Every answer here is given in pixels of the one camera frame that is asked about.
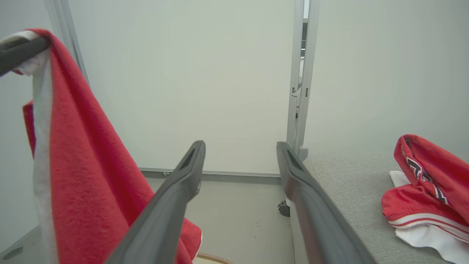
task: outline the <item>red and white clothing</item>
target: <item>red and white clothing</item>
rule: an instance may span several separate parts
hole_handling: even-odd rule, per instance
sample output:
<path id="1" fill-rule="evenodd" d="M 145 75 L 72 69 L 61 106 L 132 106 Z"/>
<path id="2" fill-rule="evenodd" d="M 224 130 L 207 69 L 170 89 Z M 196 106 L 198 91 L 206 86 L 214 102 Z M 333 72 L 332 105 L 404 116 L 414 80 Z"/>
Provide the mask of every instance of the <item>red and white clothing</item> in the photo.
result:
<path id="1" fill-rule="evenodd" d="M 0 42 L 38 36 L 50 48 L 16 72 L 33 75 L 34 104 L 23 112 L 42 236 L 50 263 L 102 264 L 154 193 L 55 36 L 33 29 Z M 201 240 L 184 219 L 176 263 L 191 264 Z"/>
<path id="2" fill-rule="evenodd" d="M 396 187 L 383 195 L 381 204 L 396 235 L 416 247 L 434 247 L 443 258 L 451 255 L 447 250 L 469 249 L 469 165 L 415 135 L 399 138 L 394 157 L 405 178 L 390 173 Z M 463 244 L 448 247 L 448 237 Z"/>

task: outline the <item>white cloth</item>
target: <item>white cloth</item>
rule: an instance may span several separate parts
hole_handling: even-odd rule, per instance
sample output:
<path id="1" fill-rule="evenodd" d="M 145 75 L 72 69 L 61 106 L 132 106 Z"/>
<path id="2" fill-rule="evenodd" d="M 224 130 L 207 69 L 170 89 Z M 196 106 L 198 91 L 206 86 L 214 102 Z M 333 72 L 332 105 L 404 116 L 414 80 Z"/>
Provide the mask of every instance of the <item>white cloth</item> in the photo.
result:
<path id="1" fill-rule="evenodd" d="M 410 184 L 401 171 L 390 171 L 389 175 L 395 187 Z M 469 264 L 469 244 L 443 233 L 435 225 L 419 224 L 409 228 L 396 228 L 396 236 L 416 248 L 434 248 L 446 261 Z"/>

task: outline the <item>black caster wheel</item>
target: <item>black caster wheel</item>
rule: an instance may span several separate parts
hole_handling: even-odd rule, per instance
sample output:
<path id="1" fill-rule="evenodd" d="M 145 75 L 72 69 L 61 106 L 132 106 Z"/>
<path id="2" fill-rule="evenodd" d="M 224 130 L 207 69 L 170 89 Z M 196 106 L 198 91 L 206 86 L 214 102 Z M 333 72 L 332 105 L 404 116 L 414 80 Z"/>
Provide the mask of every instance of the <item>black caster wheel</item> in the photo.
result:
<path id="1" fill-rule="evenodd" d="M 290 217 L 290 207 L 288 207 L 286 201 L 282 201 L 277 207 L 281 215 Z"/>

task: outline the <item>floor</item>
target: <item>floor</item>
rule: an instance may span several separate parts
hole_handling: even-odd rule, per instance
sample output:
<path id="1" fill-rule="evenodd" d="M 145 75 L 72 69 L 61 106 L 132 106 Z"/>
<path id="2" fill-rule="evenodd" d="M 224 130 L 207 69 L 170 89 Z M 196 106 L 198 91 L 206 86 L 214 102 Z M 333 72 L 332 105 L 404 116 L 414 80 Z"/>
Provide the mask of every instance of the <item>floor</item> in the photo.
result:
<path id="1" fill-rule="evenodd" d="M 155 191 L 163 181 L 148 178 Z M 284 199 L 277 184 L 202 181 L 186 218 L 202 229 L 200 252 L 234 264 L 294 264 L 290 218 L 277 210 Z M 39 229 L 23 246 L 22 254 L 0 263 L 47 263 Z"/>

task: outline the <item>whiteboard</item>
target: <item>whiteboard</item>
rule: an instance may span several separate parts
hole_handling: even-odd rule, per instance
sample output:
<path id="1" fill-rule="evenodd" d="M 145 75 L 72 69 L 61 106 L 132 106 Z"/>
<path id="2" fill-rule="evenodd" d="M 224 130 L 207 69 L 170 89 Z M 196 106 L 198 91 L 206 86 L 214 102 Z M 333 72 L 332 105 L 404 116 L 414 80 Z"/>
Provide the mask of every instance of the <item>whiteboard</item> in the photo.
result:
<path id="1" fill-rule="evenodd" d="M 467 1 L 323 1 L 309 153 L 392 158 L 413 133 L 469 157 L 467 14 Z"/>
<path id="2" fill-rule="evenodd" d="M 90 86 L 142 168 L 278 173 L 294 1 L 70 0 Z"/>

